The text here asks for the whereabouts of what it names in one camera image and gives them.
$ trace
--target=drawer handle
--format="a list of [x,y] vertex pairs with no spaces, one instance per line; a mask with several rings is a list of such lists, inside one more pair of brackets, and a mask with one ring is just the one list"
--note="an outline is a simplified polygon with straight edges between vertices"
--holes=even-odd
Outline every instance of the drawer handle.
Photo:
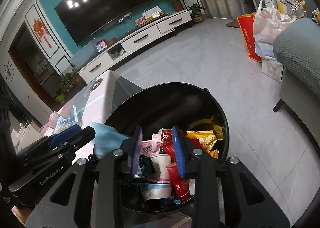
[[172,24],[174,24],[174,23],[177,23],[177,22],[179,22],[179,21],[181,21],[182,20],[182,18],[180,18],[180,19],[178,19],[178,20],[176,20],[176,21],[173,21],[172,23],[169,23],[169,25],[172,25]]
[[99,63],[95,68],[93,68],[90,73],[93,73],[95,70],[101,67],[101,63]]
[[134,41],[134,43],[139,42],[140,40],[146,38],[147,36],[148,36],[148,34],[146,34],[145,36],[143,36],[143,37],[139,38],[138,40]]

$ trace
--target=red decoration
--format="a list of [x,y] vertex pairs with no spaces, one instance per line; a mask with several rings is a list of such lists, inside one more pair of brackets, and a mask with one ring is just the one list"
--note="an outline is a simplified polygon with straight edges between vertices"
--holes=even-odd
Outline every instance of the red decoration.
[[41,39],[42,37],[44,38],[44,41],[46,41],[46,43],[48,44],[48,46],[50,48],[52,48],[52,46],[50,45],[50,43],[48,42],[48,40],[45,37],[45,33],[49,34],[49,31],[47,30],[46,26],[42,23],[42,21],[40,19],[34,19],[34,23],[33,23],[33,31],[35,32],[35,35],[37,36],[37,38],[39,39],[40,43],[42,43]]

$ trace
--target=black trash can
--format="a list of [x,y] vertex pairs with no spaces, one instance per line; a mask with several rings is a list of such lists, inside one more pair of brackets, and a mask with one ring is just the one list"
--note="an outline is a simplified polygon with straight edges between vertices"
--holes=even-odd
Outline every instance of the black trash can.
[[[202,131],[212,130],[213,123],[223,127],[225,139],[217,141],[213,149],[219,151],[220,159],[225,159],[229,128],[221,106],[207,89],[186,83],[165,83],[145,89],[121,104],[105,122],[128,136],[133,136],[136,126],[140,125],[143,140],[150,140],[159,129],[171,129],[175,124],[185,131]],[[122,205],[137,214],[165,214],[192,202],[193,197],[179,205],[165,205],[159,200],[147,200],[142,205],[123,201]]]

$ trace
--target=teal wall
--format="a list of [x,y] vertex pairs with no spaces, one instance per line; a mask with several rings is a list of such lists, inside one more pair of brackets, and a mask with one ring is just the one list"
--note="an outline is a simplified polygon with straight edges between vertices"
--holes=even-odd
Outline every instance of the teal wall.
[[40,0],[41,6],[43,7],[47,17],[49,18],[51,24],[53,25],[54,29],[58,33],[59,37],[65,43],[67,48],[70,50],[72,54],[77,53],[82,47],[84,47],[89,41],[93,40],[95,37],[97,40],[105,39],[110,40],[113,37],[120,37],[129,30],[135,27],[135,20],[141,17],[141,13],[147,8],[150,9],[155,6],[159,6],[164,13],[174,12],[174,8],[170,3],[166,0],[153,0],[144,6],[138,7],[133,9],[132,17],[126,18],[122,24],[113,25],[112,27],[108,28],[107,30],[100,29],[94,35],[92,35],[89,39],[83,42],[81,45],[77,46],[76,43],[73,41],[72,37],[69,35],[67,29],[63,25],[62,21],[60,20],[58,14],[55,11],[55,6],[57,6],[62,0]]

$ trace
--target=gray tile floor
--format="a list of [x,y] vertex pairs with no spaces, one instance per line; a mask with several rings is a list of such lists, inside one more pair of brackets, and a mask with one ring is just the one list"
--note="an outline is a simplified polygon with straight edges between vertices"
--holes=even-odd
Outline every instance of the gray tile floor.
[[116,70],[142,88],[186,82],[207,88],[229,122],[228,156],[237,156],[293,224],[320,185],[320,162],[285,110],[272,111],[280,84],[247,58],[240,29],[229,19],[206,19]]

